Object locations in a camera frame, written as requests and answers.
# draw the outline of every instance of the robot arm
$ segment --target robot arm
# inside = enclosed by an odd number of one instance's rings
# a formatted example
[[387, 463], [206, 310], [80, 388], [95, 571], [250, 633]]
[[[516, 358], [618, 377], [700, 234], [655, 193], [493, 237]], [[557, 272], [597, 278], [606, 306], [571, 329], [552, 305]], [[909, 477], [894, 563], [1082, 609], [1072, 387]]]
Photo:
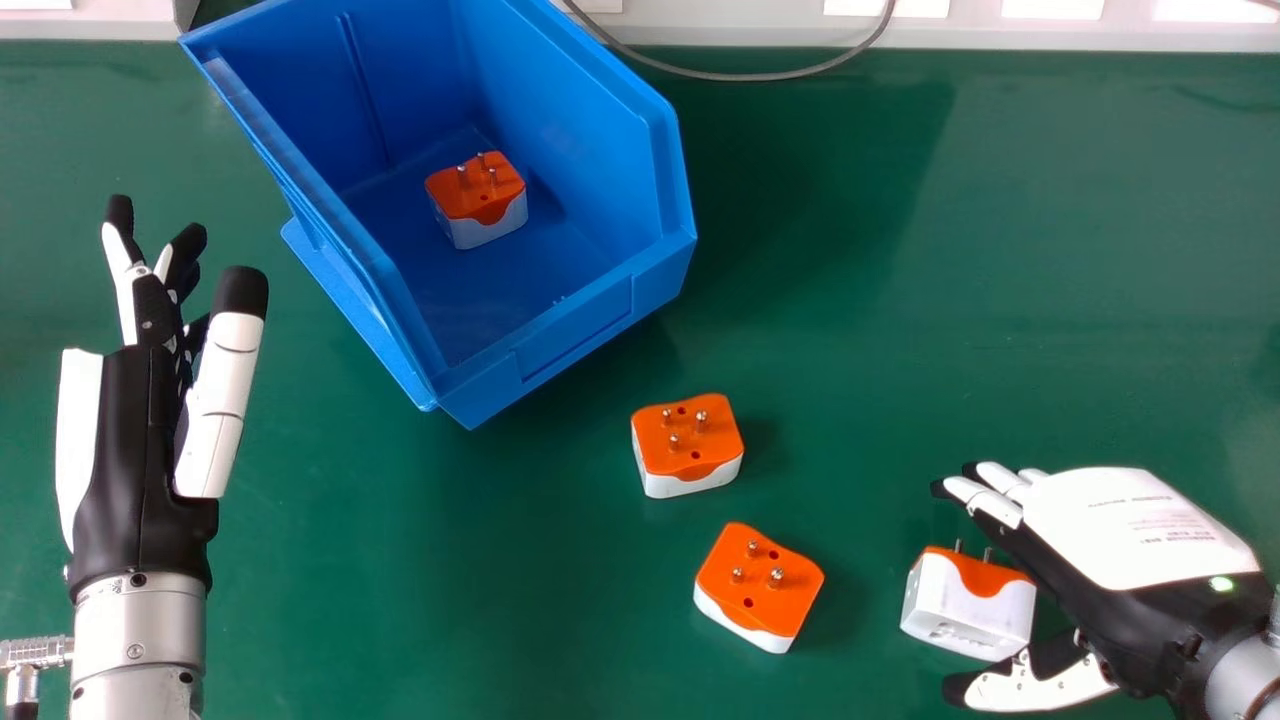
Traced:
[[1048, 475], [978, 462], [933, 493], [964, 506], [1076, 624], [947, 678], [951, 703], [1050, 711], [1123, 691], [1164, 697], [1185, 720], [1280, 720], [1272, 585], [1244, 541], [1165, 482], [1129, 468]]
[[73, 719], [188, 720], [202, 708], [206, 546], [239, 447], [268, 283], [230, 268], [210, 315], [184, 324], [205, 229], [188, 225], [147, 268], [133, 205], [114, 196], [101, 234], [123, 347], [67, 350], [58, 400], [55, 487], [76, 632], [0, 644], [6, 714], [33, 716], [36, 673], [69, 664]]

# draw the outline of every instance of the green table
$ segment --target green table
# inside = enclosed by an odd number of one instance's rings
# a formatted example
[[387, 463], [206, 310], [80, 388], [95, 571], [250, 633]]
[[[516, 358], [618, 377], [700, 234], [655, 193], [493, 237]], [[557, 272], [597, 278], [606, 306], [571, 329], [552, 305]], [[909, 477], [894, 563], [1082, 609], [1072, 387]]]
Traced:
[[[417, 413], [289, 255], [274, 183], [177, 47], [0, 46], [0, 637], [69, 629], [58, 354], [118, 342], [113, 191], [152, 254], [198, 219], [206, 268], [273, 282], [211, 551], [210, 719], [969, 717], [937, 688], [975, 664], [897, 620], [922, 546], [980, 548], [927, 489], [972, 459], [1151, 468], [1280, 562], [1280, 58], [877, 53], [791, 85], [653, 79], [703, 238], [685, 293], [468, 433]], [[630, 413], [712, 389], [742, 475], [645, 500]], [[728, 520], [827, 571], [791, 655], [692, 607]]]

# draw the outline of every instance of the wire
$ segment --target wire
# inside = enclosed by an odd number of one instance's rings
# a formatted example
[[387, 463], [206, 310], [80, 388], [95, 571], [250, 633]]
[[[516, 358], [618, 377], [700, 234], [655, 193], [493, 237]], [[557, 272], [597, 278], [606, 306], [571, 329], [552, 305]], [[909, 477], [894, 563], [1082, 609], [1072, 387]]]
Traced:
[[[1267, 3], [1280, 1], [1280, 0], [1263, 0]], [[803, 77], [815, 76], [818, 73], [824, 73], [832, 68], [844, 65], [845, 63], [852, 60], [854, 58], [861, 55], [868, 47], [876, 45], [884, 31], [888, 28], [888, 22], [893, 18], [893, 9], [897, 6], [897, 0], [884, 0], [884, 14], [881, 15], [879, 22], [876, 28], [872, 29], [870, 35], [858, 45], [850, 47], [849, 50], [836, 55], [835, 58], [818, 63], [817, 65], [809, 65], [806, 68], [799, 68], [795, 70], [783, 70], [780, 73], [710, 73], [707, 70], [695, 70], [691, 68], [681, 68], [680, 65], [672, 65], [663, 63], [662, 60], [654, 60], [648, 55], [641, 55], [631, 47], [627, 47], [621, 40], [614, 37], [609, 31], [600, 27], [599, 23], [591, 19], [582, 8], [580, 8], [576, 0], [563, 0], [564, 6], [570, 9], [571, 13], [577, 15], [577, 19], [582, 20], [582, 24], [588, 27], [591, 32], [598, 35], [604, 44], [612, 47], [614, 51], [631, 58], [636, 63], [649, 65], [650, 68], [657, 68], [659, 70], [694, 78], [694, 79], [708, 79], [713, 82], [777, 82], [782, 79], [797, 79]]]

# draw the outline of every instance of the orange and white plug adapter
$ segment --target orange and white plug adapter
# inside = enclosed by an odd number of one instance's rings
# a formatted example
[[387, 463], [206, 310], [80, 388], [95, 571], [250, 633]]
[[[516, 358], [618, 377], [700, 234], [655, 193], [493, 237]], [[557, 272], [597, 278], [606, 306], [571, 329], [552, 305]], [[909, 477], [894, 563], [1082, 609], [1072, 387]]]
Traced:
[[724, 525], [694, 580], [694, 605], [746, 642], [791, 650], [826, 579], [813, 560], [742, 523]]
[[742, 436], [719, 393], [636, 410], [631, 447], [644, 493], [659, 500], [726, 486], [742, 466]]
[[458, 250], [471, 250], [529, 222], [525, 178], [498, 151], [480, 152], [466, 163], [426, 178], [435, 218]]
[[925, 547], [906, 579], [902, 632], [987, 662], [1015, 655], [1032, 641], [1036, 584], [1011, 568], [956, 548]]

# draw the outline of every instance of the blue plastic bin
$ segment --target blue plastic bin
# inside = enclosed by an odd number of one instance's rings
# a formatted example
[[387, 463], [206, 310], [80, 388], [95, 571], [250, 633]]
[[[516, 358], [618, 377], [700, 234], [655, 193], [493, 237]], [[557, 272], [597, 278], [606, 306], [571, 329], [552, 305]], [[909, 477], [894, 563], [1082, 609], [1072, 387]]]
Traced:
[[[182, 45], [275, 174], [284, 241], [422, 410], [474, 428], [680, 292], [675, 110], [548, 0], [271, 0]], [[422, 183], [493, 149], [529, 223], [454, 250]]]

